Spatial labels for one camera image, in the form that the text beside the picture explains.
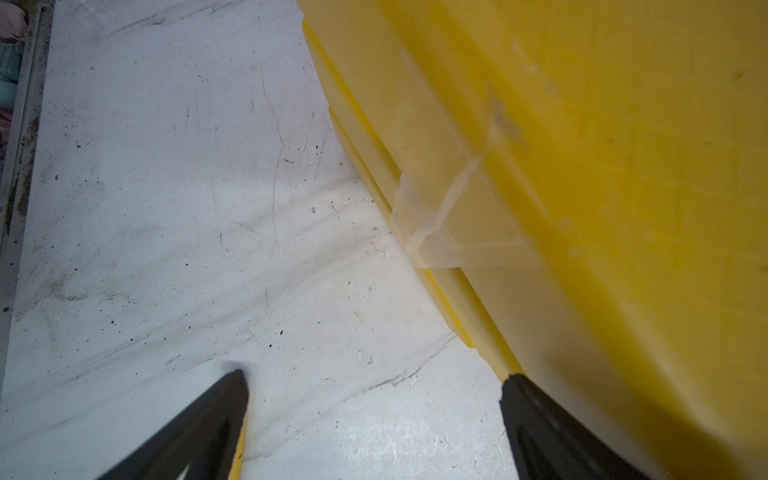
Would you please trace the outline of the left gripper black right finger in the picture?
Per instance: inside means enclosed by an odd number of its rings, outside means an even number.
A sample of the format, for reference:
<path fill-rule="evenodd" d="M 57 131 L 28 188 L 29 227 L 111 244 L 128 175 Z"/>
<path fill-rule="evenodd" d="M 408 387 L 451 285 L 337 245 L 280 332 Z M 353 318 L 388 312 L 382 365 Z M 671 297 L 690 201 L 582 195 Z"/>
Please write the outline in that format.
<path fill-rule="evenodd" d="M 500 408 L 520 479 L 644 479 L 523 374 L 502 385 Z"/>

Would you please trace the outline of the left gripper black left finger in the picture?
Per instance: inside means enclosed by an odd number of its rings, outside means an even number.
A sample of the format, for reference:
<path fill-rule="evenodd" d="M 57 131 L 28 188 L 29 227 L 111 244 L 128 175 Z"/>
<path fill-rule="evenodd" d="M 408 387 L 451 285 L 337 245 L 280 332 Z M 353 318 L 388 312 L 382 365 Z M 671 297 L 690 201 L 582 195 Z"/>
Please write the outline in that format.
<path fill-rule="evenodd" d="M 223 375 L 103 479 L 239 479 L 249 389 L 245 372 Z"/>

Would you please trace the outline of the yellow plastic drawer cabinet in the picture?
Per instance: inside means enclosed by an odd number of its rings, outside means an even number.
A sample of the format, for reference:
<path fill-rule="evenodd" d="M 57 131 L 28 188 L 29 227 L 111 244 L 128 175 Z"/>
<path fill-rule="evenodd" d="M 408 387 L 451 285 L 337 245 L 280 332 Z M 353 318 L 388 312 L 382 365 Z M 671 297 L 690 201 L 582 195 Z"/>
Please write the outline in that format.
<path fill-rule="evenodd" d="M 303 1 L 450 328 L 647 476 L 767 475 L 767 5 Z"/>

